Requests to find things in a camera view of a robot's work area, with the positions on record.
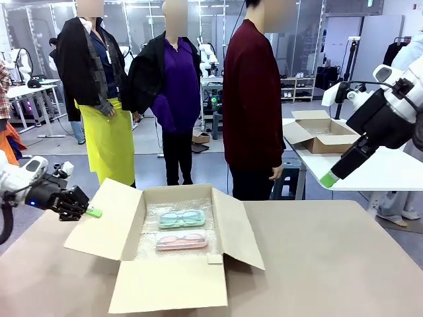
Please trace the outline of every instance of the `orange clothing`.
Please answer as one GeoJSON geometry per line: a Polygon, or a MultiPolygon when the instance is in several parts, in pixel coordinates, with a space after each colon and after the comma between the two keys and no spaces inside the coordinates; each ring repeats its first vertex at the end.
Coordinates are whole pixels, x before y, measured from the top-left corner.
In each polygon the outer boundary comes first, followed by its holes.
{"type": "Polygon", "coordinates": [[[6,130],[0,132],[0,150],[6,153],[7,160],[10,164],[19,165],[15,153],[7,141],[7,137],[11,137],[16,143],[18,143],[19,149],[21,151],[26,150],[26,147],[23,145],[22,140],[20,139],[19,133],[17,133],[17,131],[9,122],[7,122],[6,130]]]}

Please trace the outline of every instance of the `hand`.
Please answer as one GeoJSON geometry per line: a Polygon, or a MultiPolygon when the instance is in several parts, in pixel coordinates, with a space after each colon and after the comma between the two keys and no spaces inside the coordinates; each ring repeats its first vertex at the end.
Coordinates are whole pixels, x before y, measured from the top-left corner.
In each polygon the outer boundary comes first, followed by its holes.
{"type": "Polygon", "coordinates": [[[132,119],[134,120],[134,123],[139,123],[141,121],[141,115],[138,113],[138,111],[132,114],[132,119]]]}
{"type": "Polygon", "coordinates": [[[269,180],[278,180],[280,176],[282,176],[282,171],[284,170],[284,166],[281,165],[279,167],[272,168],[273,176],[269,177],[269,180]]]}
{"type": "Polygon", "coordinates": [[[116,115],[116,111],[114,111],[114,109],[112,109],[109,113],[108,113],[108,117],[109,118],[113,118],[116,115]]]}

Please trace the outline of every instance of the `open cardboard box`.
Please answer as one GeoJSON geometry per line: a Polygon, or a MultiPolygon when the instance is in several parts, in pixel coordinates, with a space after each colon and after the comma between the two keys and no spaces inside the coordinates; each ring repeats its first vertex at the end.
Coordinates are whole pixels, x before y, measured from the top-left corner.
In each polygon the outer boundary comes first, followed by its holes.
{"type": "Polygon", "coordinates": [[[65,247],[121,261],[109,313],[227,306],[224,253],[264,269],[243,203],[211,185],[140,191],[107,179],[91,205],[102,217],[84,215],[65,247]],[[147,204],[204,198],[211,199],[219,254],[135,259],[147,204]]]}
{"type": "Polygon", "coordinates": [[[293,111],[295,122],[284,126],[291,145],[301,143],[313,154],[344,153],[360,137],[345,123],[333,120],[324,110],[293,111]]]}

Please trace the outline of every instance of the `yellow skirt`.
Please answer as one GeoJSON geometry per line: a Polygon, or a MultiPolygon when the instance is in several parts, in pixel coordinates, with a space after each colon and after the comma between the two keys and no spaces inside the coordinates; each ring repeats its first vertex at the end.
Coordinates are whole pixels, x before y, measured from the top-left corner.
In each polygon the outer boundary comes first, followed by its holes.
{"type": "Polygon", "coordinates": [[[90,170],[97,173],[100,185],[110,178],[130,186],[135,182],[131,115],[122,110],[117,98],[108,101],[116,112],[113,118],[104,116],[91,106],[78,105],[75,101],[84,119],[90,170]]]}

